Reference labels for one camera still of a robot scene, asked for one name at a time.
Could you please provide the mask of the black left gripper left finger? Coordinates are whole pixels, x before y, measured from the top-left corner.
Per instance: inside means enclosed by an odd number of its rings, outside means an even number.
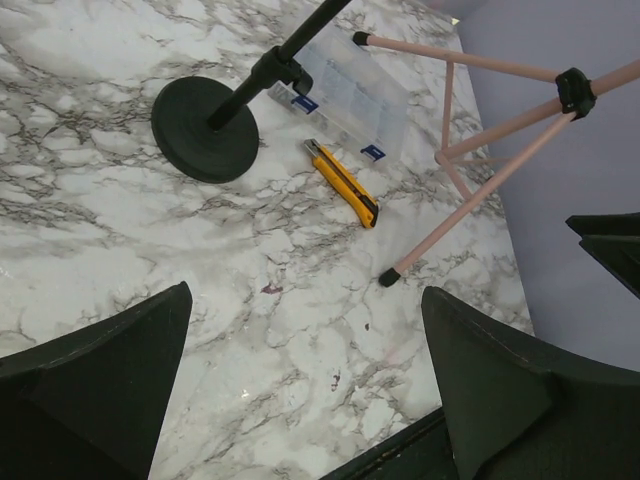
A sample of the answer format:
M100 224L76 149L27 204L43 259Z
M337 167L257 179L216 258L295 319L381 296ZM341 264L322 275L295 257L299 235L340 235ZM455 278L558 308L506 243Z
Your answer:
M2 478L148 478L192 303L181 282L2 358Z

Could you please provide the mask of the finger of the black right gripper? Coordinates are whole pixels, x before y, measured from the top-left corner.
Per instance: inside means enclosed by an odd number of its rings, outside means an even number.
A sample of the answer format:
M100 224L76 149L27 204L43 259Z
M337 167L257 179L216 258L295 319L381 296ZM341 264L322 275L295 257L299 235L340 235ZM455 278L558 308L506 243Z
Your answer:
M639 297L639 213L573 215L566 224L579 245Z

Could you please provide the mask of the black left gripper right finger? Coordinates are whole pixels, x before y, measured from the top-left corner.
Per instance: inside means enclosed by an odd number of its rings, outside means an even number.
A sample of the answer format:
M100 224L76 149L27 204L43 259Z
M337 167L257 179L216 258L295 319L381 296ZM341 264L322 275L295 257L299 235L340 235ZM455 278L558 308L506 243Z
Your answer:
M462 479L636 479L639 374L565 351L437 287L422 317Z

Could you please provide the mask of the black round-base mic stand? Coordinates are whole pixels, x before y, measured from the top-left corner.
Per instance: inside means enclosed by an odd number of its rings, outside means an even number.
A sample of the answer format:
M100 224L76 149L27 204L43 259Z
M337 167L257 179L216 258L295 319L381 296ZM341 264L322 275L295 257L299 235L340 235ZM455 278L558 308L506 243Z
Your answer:
M307 95L313 79L295 55L348 4L321 3L283 44L259 58L236 89L201 76L164 86L152 106L151 127L166 160L208 184L228 183L245 174L259 150L259 130L249 102L278 82Z

